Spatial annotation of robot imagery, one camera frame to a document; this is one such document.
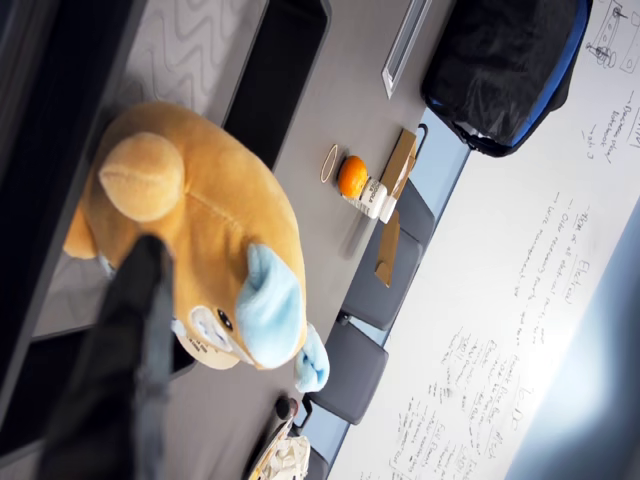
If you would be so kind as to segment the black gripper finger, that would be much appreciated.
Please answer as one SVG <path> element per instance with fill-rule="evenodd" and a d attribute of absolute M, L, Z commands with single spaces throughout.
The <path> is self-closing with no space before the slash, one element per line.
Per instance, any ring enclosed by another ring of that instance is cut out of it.
<path fill-rule="evenodd" d="M 172 287 L 164 243 L 139 237 L 107 289 L 54 410 L 38 478 L 164 478 Z"/>

